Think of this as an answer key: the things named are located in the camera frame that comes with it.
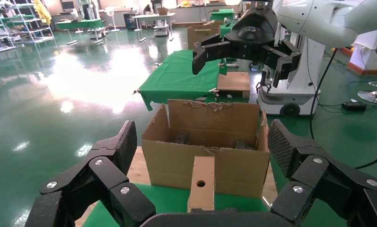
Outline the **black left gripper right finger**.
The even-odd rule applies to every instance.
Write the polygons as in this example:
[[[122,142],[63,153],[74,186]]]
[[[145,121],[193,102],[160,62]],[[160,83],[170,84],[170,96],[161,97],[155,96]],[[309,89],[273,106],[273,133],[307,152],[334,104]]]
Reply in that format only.
[[[273,120],[268,148],[288,182],[271,212],[299,227],[321,200],[349,227],[377,227],[377,179],[331,157],[315,140],[291,133]]]

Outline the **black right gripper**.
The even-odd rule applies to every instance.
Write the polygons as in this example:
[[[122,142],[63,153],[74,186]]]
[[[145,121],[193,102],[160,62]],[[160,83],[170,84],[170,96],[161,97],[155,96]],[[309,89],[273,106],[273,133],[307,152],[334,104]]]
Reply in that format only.
[[[274,74],[263,72],[260,85],[277,88],[279,81],[288,79],[289,74],[298,69],[301,58],[300,50],[287,39],[274,46],[277,23],[273,9],[250,8],[224,40],[220,34],[214,34],[194,43],[192,73],[197,75],[206,62],[226,57],[260,60],[274,71]]]

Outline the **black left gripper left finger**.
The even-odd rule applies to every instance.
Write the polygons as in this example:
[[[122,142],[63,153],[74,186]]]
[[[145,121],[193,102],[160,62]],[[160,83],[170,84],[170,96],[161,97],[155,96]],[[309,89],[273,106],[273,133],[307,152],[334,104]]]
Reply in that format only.
[[[116,136],[97,141],[82,161],[40,186],[26,226],[73,227],[96,201],[119,226],[141,226],[156,208],[127,176],[136,148],[135,123],[126,121]]]

